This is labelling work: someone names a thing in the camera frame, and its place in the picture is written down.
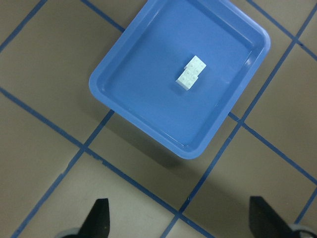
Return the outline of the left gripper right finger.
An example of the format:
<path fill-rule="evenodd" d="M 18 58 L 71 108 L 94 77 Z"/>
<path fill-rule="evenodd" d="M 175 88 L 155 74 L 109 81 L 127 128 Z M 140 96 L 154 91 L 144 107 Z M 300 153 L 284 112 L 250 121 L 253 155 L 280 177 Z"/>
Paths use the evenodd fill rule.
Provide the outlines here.
<path fill-rule="evenodd" d="M 299 224 L 287 224 L 261 196 L 249 199 L 249 228 L 255 238 L 315 238 L 317 233 Z"/>

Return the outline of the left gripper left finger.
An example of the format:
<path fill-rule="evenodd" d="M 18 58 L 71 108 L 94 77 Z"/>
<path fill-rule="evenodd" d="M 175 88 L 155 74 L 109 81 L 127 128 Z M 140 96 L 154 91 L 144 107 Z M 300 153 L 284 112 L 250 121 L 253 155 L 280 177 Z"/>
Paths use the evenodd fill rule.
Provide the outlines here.
<path fill-rule="evenodd" d="M 84 223 L 79 229 L 60 232 L 57 238 L 107 238 L 110 233 L 108 198 L 95 201 Z"/>

